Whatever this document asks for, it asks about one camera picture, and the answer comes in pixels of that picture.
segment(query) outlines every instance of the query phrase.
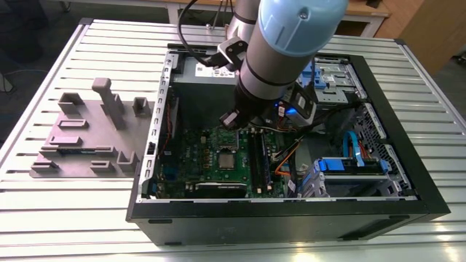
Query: motherboard chip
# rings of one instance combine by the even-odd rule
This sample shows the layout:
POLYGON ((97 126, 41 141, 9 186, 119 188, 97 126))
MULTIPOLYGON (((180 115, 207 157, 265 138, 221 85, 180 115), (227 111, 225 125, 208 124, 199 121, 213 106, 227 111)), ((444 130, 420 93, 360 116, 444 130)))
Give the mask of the motherboard chip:
POLYGON ((235 155, 228 153, 219 154, 219 169, 235 169, 235 155))

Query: motherboard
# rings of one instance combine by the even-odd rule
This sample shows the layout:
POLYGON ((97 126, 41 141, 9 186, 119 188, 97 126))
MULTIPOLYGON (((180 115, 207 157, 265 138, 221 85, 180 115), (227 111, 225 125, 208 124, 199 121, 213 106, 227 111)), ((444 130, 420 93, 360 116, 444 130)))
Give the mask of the motherboard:
POLYGON ((283 197, 284 181, 269 170, 277 140, 263 129, 184 130, 177 163, 161 167, 159 197, 283 197))

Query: ram slot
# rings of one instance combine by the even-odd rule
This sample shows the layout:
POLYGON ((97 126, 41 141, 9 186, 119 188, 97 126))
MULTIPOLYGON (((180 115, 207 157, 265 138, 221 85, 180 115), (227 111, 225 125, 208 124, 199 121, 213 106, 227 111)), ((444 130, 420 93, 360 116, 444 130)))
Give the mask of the ram slot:
POLYGON ((255 134, 248 133, 247 135, 247 153, 248 153, 248 165, 251 167, 251 184, 252 191, 256 192, 259 188, 259 174, 256 170, 256 151, 255 151, 255 134))
POLYGON ((267 146, 264 143, 264 134, 260 134, 260 152, 261 152, 261 163, 263 163, 263 180, 264 180, 264 187, 267 190, 271 189, 269 184, 271 184, 271 178, 269 178, 269 163, 268 163, 268 152, 267 152, 267 146))
POLYGON ((255 143, 255 151, 256 151, 256 169, 257 169, 257 176, 259 176, 259 188, 260 192, 263 193, 267 190, 267 183, 265 183, 265 172, 264 172, 264 163, 263 163, 263 150, 261 150, 261 134, 256 134, 253 136, 253 143, 255 143))

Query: light blue robot arm cap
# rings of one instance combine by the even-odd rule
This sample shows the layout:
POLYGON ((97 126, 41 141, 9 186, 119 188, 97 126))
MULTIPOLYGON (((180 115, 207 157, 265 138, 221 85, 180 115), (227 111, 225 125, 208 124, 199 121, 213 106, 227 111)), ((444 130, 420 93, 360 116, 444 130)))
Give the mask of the light blue robot arm cap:
POLYGON ((348 0, 261 0, 259 27, 268 45, 283 55, 308 56, 329 41, 348 0))

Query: gray 3d printed holder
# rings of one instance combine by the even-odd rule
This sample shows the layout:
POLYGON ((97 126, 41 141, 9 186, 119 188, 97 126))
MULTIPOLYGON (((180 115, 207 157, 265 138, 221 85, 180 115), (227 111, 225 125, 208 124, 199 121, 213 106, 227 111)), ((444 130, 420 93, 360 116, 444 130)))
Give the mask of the gray 3d printed holder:
POLYGON ((32 177, 132 177, 145 149, 153 102, 136 97, 123 102, 111 81, 96 78, 92 90, 101 101, 64 93, 61 112, 52 127, 32 177))

